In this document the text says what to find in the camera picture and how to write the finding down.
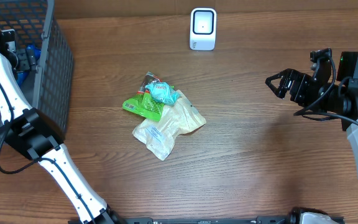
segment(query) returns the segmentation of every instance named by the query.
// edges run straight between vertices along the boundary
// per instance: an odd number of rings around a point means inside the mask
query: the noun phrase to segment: wood grain
[[[56,0],[58,19],[189,15],[196,7],[218,13],[358,9],[358,0]]]
[[[309,72],[310,50],[358,51],[358,10],[219,14],[212,52],[189,49],[188,16],[60,20],[75,56],[66,144],[90,185],[123,217],[247,218],[314,207],[358,222],[354,158],[339,121],[300,109],[264,84]],[[121,109],[147,71],[206,118],[166,161],[136,140]],[[25,164],[5,147],[6,169]],[[0,223],[65,223],[75,210],[39,166],[0,173]]]

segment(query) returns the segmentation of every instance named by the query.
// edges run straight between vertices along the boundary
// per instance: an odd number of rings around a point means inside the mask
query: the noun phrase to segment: robotic hand
[[[31,162],[15,171],[6,171],[0,166],[0,171],[5,174],[16,174],[33,164],[40,164],[57,181],[57,184],[66,193],[80,218],[79,222],[69,223],[94,223],[94,224],[312,224],[312,223],[343,223],[342,218],[331,219],[326,213],[308,209],[294,208],[288,216],[257,217],[244,220],[153,220],[151,218],[127,218],[122,219],[112,211],[109,205],[90,187],[74,165],[66,145],[64,135],[57,125],[45,116],[41,111],[31,107],[18,87],[12,65],[17,65],[17,58],[7,50],[7,44],[0,33],[0,113],[3,125],[0,127],[0,153],[2,145],[6,142],[17,152]],[[345,61],[352,62],[351,66],[341,64],[343,68],[342,80],[350,80],[345,88],[326,86],[331,74],[329,61],[331,50],[315,52],[315,73],[313,77],[297,72],[285,70],[267,79],[266,84],[278,97],[283,98],[287,90],[292,95],[291,100],[305,106],[304,110],[296,115],[328,114],[333,118],[342,118],[342,127],[347,128],[348,139],[357,162],[358,171],[358,53],[342,54]],[[275,88],[271,80],[281,78],[280,86]],[[329,114],[316,111],[318,108],[326,111],[334,111],[338,114]]]

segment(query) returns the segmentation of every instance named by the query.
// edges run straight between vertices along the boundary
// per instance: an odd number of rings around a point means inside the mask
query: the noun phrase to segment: white plastic bag
[[[180,98],[174,106],[165,105],[159,122],[145,119],[132,132],[148,150],[162,161],[169,156],[179,134],[190,133],[206,124],[198,110],[177,90]]]

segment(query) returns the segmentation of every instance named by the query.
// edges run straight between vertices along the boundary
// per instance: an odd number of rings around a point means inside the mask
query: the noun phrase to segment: gray plastic bin
[[[66,132],[74,59],[53,17],[54,0],[0,1],[0,29],[14,29],[17,49],[41,49],[37,74],[21,86],[27,101]]]

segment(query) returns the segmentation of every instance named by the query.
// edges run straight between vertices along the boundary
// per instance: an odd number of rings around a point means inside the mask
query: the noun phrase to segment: blue plastic wrapper
[[[151,83],[145,87],[150,91],[154,101],[166,105],[174,105],[180,94],[171,88],[168,83]]]

